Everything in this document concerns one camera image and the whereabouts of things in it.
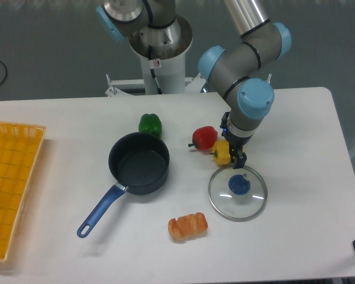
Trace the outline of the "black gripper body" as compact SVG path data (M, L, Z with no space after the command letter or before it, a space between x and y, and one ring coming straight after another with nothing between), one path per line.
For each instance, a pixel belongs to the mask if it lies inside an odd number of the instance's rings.
M221 135L229 142L234 149L242 149L253 136L253 130L242 130L237 128L230 118L230 112L225 112L221 118Z

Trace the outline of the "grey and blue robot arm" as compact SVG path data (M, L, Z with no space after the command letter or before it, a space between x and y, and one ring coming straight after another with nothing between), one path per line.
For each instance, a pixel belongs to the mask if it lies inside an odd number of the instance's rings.
M286 54L292 37L281 23L272 23L259 1L226 1L238 29L240 46L208 49L198 72L227 103L221 120L229 143L231 166L242 168L243 147L269 113L275 93L268 81L252 74ZM96 12L109 36L128 40L141 62L146 94L181 93L185 89L185 54L193 40L190 24L176 13L175 1L103 1Z

